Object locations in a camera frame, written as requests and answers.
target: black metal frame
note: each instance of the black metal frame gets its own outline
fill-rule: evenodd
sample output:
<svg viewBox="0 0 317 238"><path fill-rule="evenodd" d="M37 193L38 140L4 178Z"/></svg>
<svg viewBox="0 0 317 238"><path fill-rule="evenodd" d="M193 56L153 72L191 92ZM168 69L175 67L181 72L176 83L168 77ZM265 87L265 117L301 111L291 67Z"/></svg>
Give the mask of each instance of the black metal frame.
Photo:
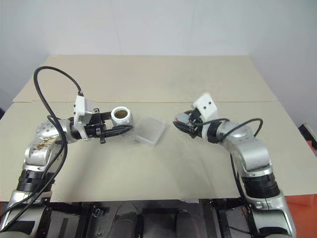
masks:
<svg viewBox="0 0 317 238"><path fill-rule="evenodd" d="M79 221L75 238L85 238L87 236L90 219L94 216L97 204L94 202L77 202L77 203L63 203L63 202L52 202L49 205L52 210L63 213L79 215ZM108 212L108 208L102 208L104 212Z"/></svg>
<svg viewBox="0 0 317 238"><path fill-rule="evenodd" d="M247 210L247 221L250 231L254 231L255 225L252 217L252 213L248 212L249 206L241 199L241 198L224 198L224 199L203 199L200 200L203 204L206 229L208 237L213 237L214 232L212 231L212 226L214 228L214 223L210 222L210 217L212 216L212 210L214 209L217 215L220 234L222 238L231 238L230 227L228 224L226 210L237 208L237 207L245 207Z"/></svg>

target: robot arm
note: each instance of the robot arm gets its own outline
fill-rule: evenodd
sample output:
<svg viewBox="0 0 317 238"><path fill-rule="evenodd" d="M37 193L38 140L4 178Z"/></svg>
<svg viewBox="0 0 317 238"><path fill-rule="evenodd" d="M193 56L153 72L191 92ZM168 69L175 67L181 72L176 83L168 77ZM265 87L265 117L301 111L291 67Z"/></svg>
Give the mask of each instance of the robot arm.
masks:
<svg viewBox="0 0 317 238"><path fill-rule="evenodd" d="M50 66L38 68L34 73L34 81L41 100L46 104L37 82L37 74L42 69L58 71L78 85L68 74L57 68ZM53 120L51 116L48 116L48 121L37 128L35 138L25 151L22 173L17 188L12 192L7 209L3 213L5 215L1 219L1 234L8 231L15 222L14 231L22 231L31 237L43 236L39 236L39 232L48 229L46 226L49 225L50 209L47 206L30 208L28 206L32 204L45 205L50 201L51 187L54 183L54 177L65 161L67 144L79 139L88 141L91 137L99 138L100 143L104 144L105 138L121 135L133 128L132 114L126 107L118 107L106 113L100 113L98 108L92 111L90 101L84 98L79 86L78 90L79 93L74 104L74 117L68 119L55 117ZM114 126L111 129L106 128L106 120L112 120ZM27 204L23 209L18 207L22 203ZM23 230L24 226L18 227L23 222L30 222L33 226L25 231Z"/></svg>
<svg viewBox="0 0 317 238"><path fill-rule="evenodd" d="M175 126L193 138L222 144L232 155L244 183L246 202L251 206L259 234L296 236L295 226L283 192L278 188L267 148L244 125L219 119L209 95L194 102L194 110L178 114Z"/></svg>

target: beige tabletop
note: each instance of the beige tabletop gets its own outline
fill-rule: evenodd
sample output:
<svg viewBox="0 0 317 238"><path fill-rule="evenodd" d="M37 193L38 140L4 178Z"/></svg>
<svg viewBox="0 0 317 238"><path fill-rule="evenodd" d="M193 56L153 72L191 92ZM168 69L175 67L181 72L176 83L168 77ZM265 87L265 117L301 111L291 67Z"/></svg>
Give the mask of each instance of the beige tabletop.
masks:
<svg viewBox="0 0 317 238"><path fill-rule="evenodd" d="M268 102L276 97L247 56L50 56L43 65L66 71L96 102ZM76 88L55 71L39 74L50 102L73 102ZM30 80L14 102L38 101Z"/></svg>
<svg viewBox="0 0 317 238"><path fill-rule="evenodd" d="M205 92L221 117L264 119L258 137L286 195L317 193L317 160L249 57L50 56L43 65L72 75L102 112L127 106L135 121L153 116L168 124L155 147L122 137L104 145L98 140L70 144L52 201L237 197L228 152L172 125L174 116ZM48 70L39 81L56 115L71 117L74 85ZM32 80L14 101L0 120L2 200L16 188L25 149L48 114Z"/></svg>
<svg viewBox="0 0 317 238"><path fill-rule="evenodd" d="M51 103L58 117L72 116L73 103ZM155 147L122 137L70 144L52 187L53 202L237 197L229 154L223 147L180 132L172 121L190 103L94 103L102 112L127 106L135 121L153 116L168 128ZM279 102L218 104L221 117L243 122L261 117L258 138L267 146L285 195L317 193L317 160ZM46 119L41 102L15 103L0 121L0 195L16 188L24 151ZM256 129L256 122L251 125Z"/></svg>

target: transparent lid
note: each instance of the transparent lid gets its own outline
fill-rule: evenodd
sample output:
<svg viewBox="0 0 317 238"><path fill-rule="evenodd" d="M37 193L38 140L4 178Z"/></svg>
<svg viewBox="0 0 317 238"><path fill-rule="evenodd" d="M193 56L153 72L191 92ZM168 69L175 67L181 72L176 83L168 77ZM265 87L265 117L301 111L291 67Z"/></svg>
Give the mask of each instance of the transparent lid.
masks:
<svg viewBox="0 0 317 238"><path fill-rule="evenodd" d="M156 145L162 136L166 124L155 118L147 117L138 121L134 128L134 137L137 141L148 145Z"/></svg>

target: orange surface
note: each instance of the orange surface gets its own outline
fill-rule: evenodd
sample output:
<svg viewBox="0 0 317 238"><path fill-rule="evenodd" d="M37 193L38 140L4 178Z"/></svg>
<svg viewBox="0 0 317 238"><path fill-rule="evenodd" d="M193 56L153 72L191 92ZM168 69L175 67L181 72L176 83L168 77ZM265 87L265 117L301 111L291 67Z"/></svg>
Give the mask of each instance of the orange surface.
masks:
<svg viewBox="0 0 317 238"><path fill-rule="evenodd" d="M316 149L313 147L311 140L308 140L308 141L306 141L306 142L307 142L307 144L309 145L309 147L310 147L313 151L316 150Z"/></svg>
<svg viewBox="0 0 317 238"><path fill-rule="evenodd" d="M297 238L317 237L317 195L286 197L297 230Z"/></svg>

